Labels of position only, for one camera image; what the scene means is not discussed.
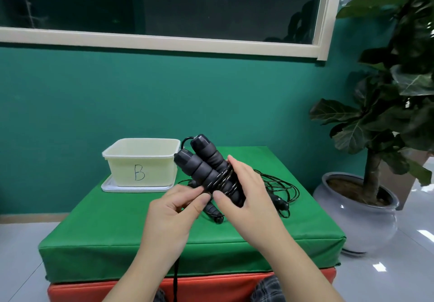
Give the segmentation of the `person's right hand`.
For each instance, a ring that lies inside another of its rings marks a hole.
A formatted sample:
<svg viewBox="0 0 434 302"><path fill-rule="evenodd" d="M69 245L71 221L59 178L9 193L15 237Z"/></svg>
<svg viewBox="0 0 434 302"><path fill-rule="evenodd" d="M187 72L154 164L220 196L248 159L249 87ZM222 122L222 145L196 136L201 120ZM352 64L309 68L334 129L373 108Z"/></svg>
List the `person's right hand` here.
<svg viewBox="0 0 434 302"><path fill-rule="evenodd" d="M262 178L247 164L231 155L227 158L242 185L246 200L241 219L229 221L241 237L256 250L260 239L288 233L266 192Z"/></svg>

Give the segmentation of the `person's left hand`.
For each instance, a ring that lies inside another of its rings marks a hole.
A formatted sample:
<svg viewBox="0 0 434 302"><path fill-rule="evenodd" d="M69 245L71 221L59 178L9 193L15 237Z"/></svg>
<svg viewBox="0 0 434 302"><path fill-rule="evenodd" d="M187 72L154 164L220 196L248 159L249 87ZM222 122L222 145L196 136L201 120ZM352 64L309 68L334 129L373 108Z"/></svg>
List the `person's left hand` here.
<svg viewBox="0 0 434 302"><path fill-rule="evenodd" d="M204 191L201 187L175 185L162 197L150 202L140 248L183 251L192 227L188 225L188 193Z"/></svg>

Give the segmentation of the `black jump rope foam handles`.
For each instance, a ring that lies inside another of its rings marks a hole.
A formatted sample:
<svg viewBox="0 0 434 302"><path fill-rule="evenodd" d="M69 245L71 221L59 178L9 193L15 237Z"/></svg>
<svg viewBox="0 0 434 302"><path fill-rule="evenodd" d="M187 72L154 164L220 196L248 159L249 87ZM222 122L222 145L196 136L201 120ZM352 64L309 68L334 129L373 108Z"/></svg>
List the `black jump rope foam handles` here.
<svg viewBox="0 0 434 302"><path fill-rule="evenodd" d="M185 138L180 151L174 155L174 162L205 191L218 190L237 207L243 206L246 197L234 168L205 135Z"/></svg>

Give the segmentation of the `person's right forearm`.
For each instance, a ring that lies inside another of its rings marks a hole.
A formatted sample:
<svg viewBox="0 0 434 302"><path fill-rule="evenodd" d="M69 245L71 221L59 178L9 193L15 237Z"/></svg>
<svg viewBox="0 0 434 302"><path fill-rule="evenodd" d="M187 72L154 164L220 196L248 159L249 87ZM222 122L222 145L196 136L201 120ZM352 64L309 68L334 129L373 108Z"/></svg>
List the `person's right forearm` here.
<svg viewBox="0 0 434 302"><path fill-rule="evenodd" d="M259 240L288 302L345 302L290 234Z"/></svg>

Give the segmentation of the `person's left forearm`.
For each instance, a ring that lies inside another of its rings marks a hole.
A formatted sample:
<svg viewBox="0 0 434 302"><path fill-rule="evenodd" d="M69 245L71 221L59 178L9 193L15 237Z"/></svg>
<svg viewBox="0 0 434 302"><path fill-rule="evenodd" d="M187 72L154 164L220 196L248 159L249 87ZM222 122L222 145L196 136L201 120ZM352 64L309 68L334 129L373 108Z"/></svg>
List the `person's left forearm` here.
<svg viewBox="0 0 434 302"><path fill-rule="evenodd" d="M152 302L182 250L141 247L132 264L102 302Z"/></svg>

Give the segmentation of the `cream plastic box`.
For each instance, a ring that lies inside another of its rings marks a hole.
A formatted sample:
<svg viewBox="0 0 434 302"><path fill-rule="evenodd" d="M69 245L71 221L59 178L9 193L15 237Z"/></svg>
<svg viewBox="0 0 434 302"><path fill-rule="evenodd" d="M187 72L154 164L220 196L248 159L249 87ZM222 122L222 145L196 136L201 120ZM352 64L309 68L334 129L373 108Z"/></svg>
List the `cream plastic box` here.
<svg viewBox="0 0 434 302"><path fill-rule="evenodd" d="M177 176L174 155L181 142L170 138L123 138L102 152L118 187L172 187Z"/></svg>

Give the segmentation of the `orange cushion mat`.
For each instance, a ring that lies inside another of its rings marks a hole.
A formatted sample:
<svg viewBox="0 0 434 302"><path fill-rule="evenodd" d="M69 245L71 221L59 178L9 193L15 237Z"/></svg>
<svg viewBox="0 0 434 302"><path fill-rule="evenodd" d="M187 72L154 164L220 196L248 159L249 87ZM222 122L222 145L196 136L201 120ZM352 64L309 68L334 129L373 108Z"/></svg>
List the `orange cushion mat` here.
<svg viewBox="0 0 434 302"><path fill-rule="evenodd" d="M177 302L249 302L256 285L273 272L239 273L177 280ZM50 284L50 302L102 302L118 281Z"/></svg>

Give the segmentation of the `white plastic lid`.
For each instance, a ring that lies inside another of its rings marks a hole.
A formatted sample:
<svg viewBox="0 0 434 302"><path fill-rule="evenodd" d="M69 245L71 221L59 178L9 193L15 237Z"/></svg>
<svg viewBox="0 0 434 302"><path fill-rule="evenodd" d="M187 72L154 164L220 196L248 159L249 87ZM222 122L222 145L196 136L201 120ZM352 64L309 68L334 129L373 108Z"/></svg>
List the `white plastic lid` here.
<svg viewBox="0 0 434 302"><path fill-rule="evenodd" d="M101 190L106 193L129 193L129 194L147 194L147 193L165 193L175 185L175 182L167 186L118 186L112 175L108 176L101 184Z"/></svg>

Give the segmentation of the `plaid trousers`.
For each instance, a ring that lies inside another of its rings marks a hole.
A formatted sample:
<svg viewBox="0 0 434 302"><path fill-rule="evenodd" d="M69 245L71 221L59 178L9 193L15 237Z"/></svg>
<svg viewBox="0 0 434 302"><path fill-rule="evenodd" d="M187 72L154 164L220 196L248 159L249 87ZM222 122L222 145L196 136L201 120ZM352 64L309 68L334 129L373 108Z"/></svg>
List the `plaid trousers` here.
<svg viewBox="0 0 434 302"><path fill-rule="evenodd" d="M285 302L279 280L273 274L233 274L188 277L163 281L152 302Z"/></svg>

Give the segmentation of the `green cushion mat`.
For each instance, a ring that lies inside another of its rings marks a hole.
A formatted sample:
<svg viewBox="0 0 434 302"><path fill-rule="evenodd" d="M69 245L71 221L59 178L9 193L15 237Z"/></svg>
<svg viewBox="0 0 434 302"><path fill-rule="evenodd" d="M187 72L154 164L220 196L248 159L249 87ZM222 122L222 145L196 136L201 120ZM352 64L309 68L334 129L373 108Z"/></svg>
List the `green cushion mat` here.
<svg viewBox="0 0 434 302"><path fill-rule="evenodd" d="M298 199L282 221L293 239L317 267L339 263L344 232L265 146L217 147L227 157L249 164L296 186ZM149 203L162 194L114 194L93 188L71 213L39 244L51 283L100 282L119 279L132 263L141 241ZM184 248L180 277L270 272L262 255L227 221L215 224L202 213L194 222Z"/></svg>

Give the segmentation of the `grey ceramic plant pot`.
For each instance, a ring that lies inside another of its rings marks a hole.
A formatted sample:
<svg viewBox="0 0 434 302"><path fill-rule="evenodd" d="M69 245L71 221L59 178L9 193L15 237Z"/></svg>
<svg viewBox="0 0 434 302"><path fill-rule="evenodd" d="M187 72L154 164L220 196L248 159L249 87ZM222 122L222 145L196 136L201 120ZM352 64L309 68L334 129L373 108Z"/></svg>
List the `grey ceramic plant pot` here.
<svg viewBox="0 0 434 302"><path fill-rule="evenodd" d="M396 195L380 186L375 203L360 196L363 177L329 172L313 192L314 199L336 222L346 236L342 251L366 255L387 245L398 230Z"/></svg>

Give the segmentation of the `beige skirting board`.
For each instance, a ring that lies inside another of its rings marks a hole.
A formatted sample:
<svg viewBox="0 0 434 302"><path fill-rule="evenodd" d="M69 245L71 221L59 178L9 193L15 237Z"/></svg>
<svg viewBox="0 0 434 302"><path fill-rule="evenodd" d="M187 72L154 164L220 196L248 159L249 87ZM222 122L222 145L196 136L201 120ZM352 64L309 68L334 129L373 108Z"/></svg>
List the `beige skirting board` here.
<svg viewBox="0 0 434 302"><path fill-rule="evenodd" d="M0 215L0 224L62 222L69 213L26 213Z"/></svg>

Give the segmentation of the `brown cardboard sheet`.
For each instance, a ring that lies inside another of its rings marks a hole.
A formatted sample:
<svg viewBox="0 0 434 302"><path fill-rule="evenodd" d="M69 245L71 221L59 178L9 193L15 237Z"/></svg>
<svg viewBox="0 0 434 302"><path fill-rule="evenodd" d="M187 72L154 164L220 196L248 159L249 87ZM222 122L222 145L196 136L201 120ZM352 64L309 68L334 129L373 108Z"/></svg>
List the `brown cardboard sheet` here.
<svg viewBox="0 0 434 302"><path fill-rule="evenodd" d="M427 151L411 150L409 152L410 159L420 165L425 165L431 156L432 154ZM380 184L397 196L399 200L397 211L401 211L404 208L416 179L409 173L404 175L393 174L385 162L381 162L379 177Z"/></svg>

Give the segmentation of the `white framed window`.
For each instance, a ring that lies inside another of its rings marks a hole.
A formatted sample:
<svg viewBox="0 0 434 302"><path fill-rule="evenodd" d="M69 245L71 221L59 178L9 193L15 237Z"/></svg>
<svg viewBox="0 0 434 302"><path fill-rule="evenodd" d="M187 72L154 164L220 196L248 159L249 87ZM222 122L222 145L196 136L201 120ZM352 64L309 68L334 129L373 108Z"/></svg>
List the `white framed window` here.
<svg viewBox="0 0 434 302"><path fill-rule="evenodd" d="M326 61L339 0L0 0L0 43Z"/></svg>

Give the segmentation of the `large leafy potted plant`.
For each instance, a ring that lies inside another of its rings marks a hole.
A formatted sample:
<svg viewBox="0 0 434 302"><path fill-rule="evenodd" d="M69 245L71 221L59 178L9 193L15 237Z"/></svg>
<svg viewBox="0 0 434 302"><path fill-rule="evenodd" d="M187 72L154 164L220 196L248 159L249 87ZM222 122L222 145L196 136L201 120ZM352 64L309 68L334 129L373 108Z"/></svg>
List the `large leafy potted plant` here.
<svg viewBox="0 0 434 302"><path fill-rule="evenodd" d="M392 173L409 173L422 186L432 172L407 151L434 154L434 0L352 0L337 19L386 16L395 23L385 47L365 49L359 63L367 73L354 90L357 107L320 99L311 120L335 124L329 132L335 148L354 155L367 150L360 196L375 203L381 162Z"/></svg>

